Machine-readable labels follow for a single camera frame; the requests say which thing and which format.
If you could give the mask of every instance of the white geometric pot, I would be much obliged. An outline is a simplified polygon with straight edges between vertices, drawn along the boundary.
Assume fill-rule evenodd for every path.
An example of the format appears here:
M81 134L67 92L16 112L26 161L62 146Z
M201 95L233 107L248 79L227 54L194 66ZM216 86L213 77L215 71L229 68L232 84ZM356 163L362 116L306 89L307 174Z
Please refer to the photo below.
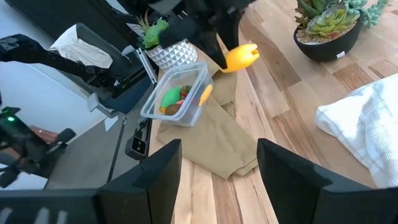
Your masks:
M146 50L145 53L157 66L159 66L159 68L165 71L174 66L196 62L198 59L198 52L185 40L167 47L166 49L163 49L159 45L152 50Z

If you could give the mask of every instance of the black pot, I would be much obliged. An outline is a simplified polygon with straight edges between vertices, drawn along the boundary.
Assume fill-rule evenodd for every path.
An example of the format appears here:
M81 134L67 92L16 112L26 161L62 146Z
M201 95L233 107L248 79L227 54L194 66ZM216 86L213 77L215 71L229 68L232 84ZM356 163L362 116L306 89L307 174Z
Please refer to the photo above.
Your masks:
M294 42L300 50L310 59L316 62L329 62L336 60L353 48L362 27L362 15L357 20L354 28L348 31L345 35L324 44L307 45L299 42L296 38L298 28L294 31Z

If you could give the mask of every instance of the plant pot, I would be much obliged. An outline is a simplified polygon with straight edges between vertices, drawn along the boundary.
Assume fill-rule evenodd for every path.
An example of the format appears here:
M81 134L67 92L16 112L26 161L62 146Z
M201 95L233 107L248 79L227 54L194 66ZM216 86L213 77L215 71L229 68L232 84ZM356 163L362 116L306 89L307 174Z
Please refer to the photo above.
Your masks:
M146 50L145 53L159 68L164 70L174 66L187 65L196 62L198 59L198 52L186 41L178 42L166 49L157 46L152 50Z
M353 48L362 27L362 15L355 26L345 35L323 44L309 45L299 42L296 38L298 28L294 31L294 42L299 49L310 59L316 62L330 62L346 55Z

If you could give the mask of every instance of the wooden table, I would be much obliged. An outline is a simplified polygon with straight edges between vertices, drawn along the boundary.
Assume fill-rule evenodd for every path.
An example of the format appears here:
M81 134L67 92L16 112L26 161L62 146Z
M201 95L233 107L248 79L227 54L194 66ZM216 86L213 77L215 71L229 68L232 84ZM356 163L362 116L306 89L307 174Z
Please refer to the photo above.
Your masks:
M270 139L374 187L367 168L337 139L316 128L313 120L319 106L398 72L397 1L387 6L377 27L362 31L350 53L331 63L310 61L294 43L296 5L257 0L247 8L239 38L242 43L257 43L261 59L236 74L236 121L255 140ZM159 125L152 124L151 153L162 147L155 139ZM183 159L172 223L263 224L277 219L258 168L225 181Z

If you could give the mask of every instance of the green plant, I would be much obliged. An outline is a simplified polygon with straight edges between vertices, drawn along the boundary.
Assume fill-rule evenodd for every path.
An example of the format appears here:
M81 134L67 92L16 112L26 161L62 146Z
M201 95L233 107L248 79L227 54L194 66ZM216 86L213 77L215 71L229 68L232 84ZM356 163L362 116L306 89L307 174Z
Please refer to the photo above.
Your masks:
M309 23L306 32L324 37L335 37L348 29L358 18L359 13L348 13L348 6L336 4L329 7L320 16L315 16Z
M363 13L363 25L372 28L379 24L379 17L387 4L387 0L378 0L377 4L373 4L369 9L364 6L368 0L346 0L345 4L350 8L350 13Z
M163 19L159 19L152 25L148 21L148 11L144 18L137 18L138 24L144 29L144 37L139 39L141 47L150 50L159 45L159 35L162 30L166 30L169 24Z
M307 28L307 24L314 17L321 15L328 7L340 3L341 0L297 0L296 12L301 17L295 16L298 27Z

